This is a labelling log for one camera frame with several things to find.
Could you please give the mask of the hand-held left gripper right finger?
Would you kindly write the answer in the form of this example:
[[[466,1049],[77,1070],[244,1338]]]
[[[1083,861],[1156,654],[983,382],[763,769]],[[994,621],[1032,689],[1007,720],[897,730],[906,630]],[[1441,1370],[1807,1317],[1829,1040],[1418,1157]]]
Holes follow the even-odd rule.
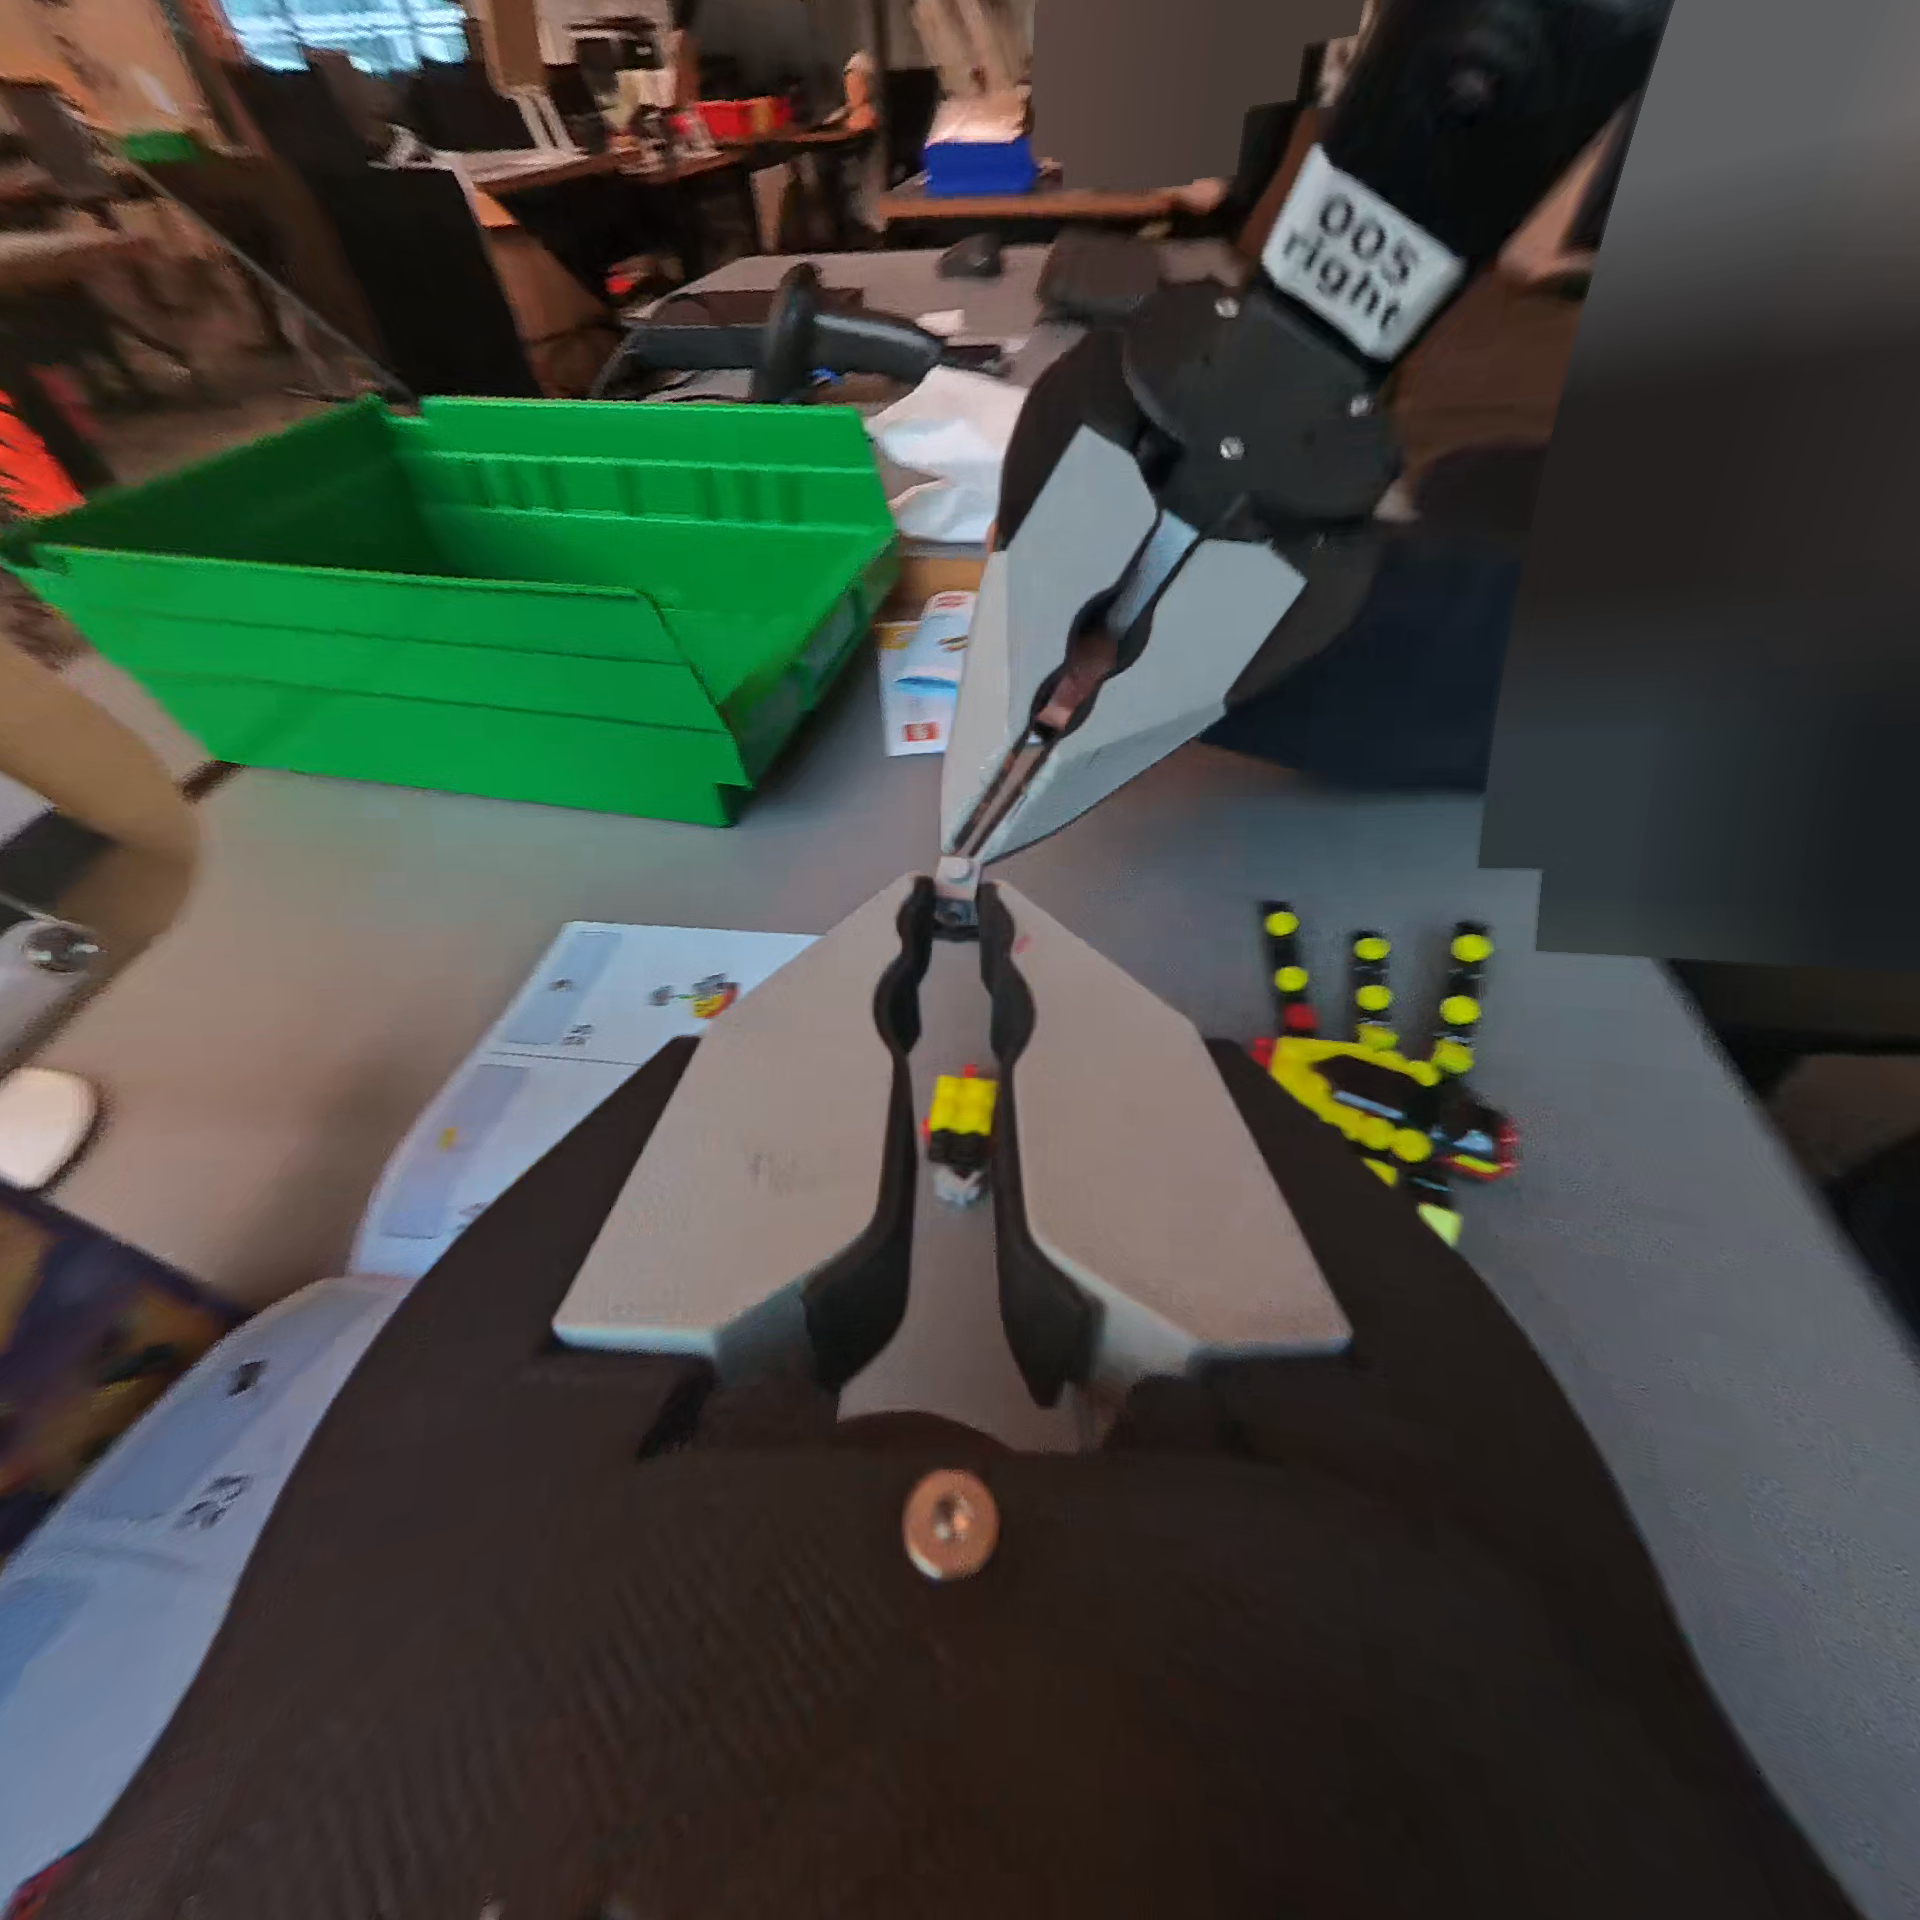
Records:
[[[1001,1330],[1032,1402],[1353,1342],[1202,1034],[1016,888],[977,893]]]

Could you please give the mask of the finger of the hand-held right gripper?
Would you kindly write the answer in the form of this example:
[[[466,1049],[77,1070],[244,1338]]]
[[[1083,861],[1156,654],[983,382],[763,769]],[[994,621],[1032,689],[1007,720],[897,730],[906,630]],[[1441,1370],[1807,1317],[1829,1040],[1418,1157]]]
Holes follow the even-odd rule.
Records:
[[[967,861],[978,869],[1072,825],[1207,732],[1304,597],[1307,578],[1267,545],[1200,542],[1147,612],[1143,649],[1103,680],[1055,739],[1034,730],[1039,685],[1018,698],[1018,643],[1004,672],[977,629],[967,664]]]
[[[941,853],[996,861],[1048,838],[1169,753],[1169,709],[1111,682],[1074,730],[1035,730],[1074,635],[1137,618],[1169,576],[1133,453],[1077,432],[977,593],[941,780]]]

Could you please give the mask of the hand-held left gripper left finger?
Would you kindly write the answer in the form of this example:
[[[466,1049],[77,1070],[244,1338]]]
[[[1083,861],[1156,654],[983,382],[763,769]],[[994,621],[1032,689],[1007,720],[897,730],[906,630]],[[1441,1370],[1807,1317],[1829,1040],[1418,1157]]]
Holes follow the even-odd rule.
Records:
[[[904,875],[711,1025],[551,1322],[557,1344],[831,1395],[882,1354],[911,1286],[931,938],[933,881]]]

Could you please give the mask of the yellow toy brick set box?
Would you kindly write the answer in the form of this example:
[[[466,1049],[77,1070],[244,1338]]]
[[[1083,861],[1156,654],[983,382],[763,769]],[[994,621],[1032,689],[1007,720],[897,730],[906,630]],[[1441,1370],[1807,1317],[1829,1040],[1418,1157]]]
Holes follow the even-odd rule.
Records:
[[[3,1555],[249,1309],[3,1186]]]

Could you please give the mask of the person's dark clothing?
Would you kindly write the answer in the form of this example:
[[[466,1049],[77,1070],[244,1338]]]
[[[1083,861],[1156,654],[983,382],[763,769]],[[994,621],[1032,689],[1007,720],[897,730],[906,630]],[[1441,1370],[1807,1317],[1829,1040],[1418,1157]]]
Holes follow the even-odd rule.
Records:
[[[1349,626],[1202,742],[1344,794],[1481,796],[1520,573],[1511,538],[1394,536]]]

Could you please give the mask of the small yellow black brick assembly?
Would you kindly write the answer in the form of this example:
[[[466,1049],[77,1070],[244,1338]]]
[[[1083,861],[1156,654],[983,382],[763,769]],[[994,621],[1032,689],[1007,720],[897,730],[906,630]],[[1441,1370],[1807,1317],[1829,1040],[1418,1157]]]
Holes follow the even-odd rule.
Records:
[[[949,1210],[972,1210],[986,1198],[1000,1085],[972,1065],[935,1082],[921,1139],[933,1196]]]

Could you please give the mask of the yellow black brick spider model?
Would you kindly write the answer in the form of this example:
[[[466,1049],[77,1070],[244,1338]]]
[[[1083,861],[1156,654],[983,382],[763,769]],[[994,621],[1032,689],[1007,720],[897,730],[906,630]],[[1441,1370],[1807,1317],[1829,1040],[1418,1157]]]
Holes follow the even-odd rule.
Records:
[[[1394,947],[1381,931],[1361,928],[1347,944],[1349,1021],[1336,1032],[1312,996],[1304,916],[1291,904],[1267,899],[1259,923],[1274,1032],[1252,1045],[1256,1064],[1456,1250],[1456,1188],[1500,1185],[1520,1164],[1519,1124],[1472,1082],[1497,950],[1490,925],[1451,925],[1432,1034],[1407,1040],[1391,979]]]

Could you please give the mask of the white instruction booklet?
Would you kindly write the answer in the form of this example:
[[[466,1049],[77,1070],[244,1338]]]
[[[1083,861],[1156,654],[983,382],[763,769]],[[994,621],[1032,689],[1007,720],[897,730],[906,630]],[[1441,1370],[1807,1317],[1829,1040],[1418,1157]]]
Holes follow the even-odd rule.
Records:
[[[5,1876],[105,1819],[216,1642],[321,1419],[480,1214],[804,933],[571,922],[385,1165],[351,1274],[247,1318],[168,1387],[5,1573]]]

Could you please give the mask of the black barcode scanner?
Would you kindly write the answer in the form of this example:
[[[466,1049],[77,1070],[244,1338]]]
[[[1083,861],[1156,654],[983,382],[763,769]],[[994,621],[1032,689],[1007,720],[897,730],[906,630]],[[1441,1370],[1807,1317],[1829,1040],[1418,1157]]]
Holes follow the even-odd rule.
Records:
[[[953,340],[861,293],[831,289],[802,260],[771,290],[680,290],[626,325],[592,401],[804,403],[847,379],[911,392],[937,368],[1004,374],[1012,349]]]

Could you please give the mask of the blue box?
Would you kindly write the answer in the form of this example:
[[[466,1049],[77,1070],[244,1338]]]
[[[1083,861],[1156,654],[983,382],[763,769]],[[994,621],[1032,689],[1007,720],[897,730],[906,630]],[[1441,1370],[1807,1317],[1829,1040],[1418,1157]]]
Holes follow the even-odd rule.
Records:
[[[1016,200],[1034,190],[1040,160],[1032,136],[933,136],[921,155],[924,192],[933,201]]]

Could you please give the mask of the cluttered wooden desk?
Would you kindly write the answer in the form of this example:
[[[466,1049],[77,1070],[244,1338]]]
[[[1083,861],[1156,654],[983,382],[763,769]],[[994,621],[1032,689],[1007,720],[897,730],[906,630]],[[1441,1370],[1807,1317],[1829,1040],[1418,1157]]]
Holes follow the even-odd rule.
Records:
[[[783,129],[723,142],[693,158],[644,160],[636,147],[602,153],[509,153],[456,160],[451,170],[482,204],[482,224],[545,234],[549,201],[608,201],[660,240],[685,276],[741,257],[778,251],[785,209],[813,186],[813,227],[827,250],[853,232],[853,173],[882,145],[879,125]]]

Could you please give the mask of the green plastic bin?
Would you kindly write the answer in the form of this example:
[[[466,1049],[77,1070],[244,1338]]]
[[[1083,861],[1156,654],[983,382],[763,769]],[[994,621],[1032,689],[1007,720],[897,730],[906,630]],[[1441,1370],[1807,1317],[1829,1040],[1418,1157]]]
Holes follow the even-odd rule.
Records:
[[[898,542],[842,405],[364,398],[5,566],[217,761],[729,828]]]

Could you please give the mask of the black office chair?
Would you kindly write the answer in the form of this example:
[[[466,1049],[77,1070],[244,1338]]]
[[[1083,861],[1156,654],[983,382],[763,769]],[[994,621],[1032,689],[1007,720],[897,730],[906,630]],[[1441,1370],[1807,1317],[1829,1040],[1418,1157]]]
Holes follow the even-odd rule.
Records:
[[[456,176],[304,166],[379,339],[378,364],[419,398],[536,401],[540,385]]]

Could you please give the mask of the wooden board stand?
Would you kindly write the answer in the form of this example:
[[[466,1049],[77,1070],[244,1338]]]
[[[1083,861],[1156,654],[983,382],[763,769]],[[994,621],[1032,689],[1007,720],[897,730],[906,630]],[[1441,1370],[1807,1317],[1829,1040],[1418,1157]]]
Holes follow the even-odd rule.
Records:
[[[60,612],[5,578],[5,899],[83,923],[108,977],[178,920],[201,865],[191,781],[104,701],[131,691]]]

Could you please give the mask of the white board holder post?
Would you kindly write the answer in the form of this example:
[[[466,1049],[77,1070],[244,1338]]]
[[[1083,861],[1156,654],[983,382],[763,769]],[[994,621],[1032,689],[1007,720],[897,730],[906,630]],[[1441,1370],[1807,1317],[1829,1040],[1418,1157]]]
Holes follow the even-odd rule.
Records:
[[[3,1077],[3,1185],[37,1194],[87,1150],[101,1098],[85,1077],[20,1065]]]

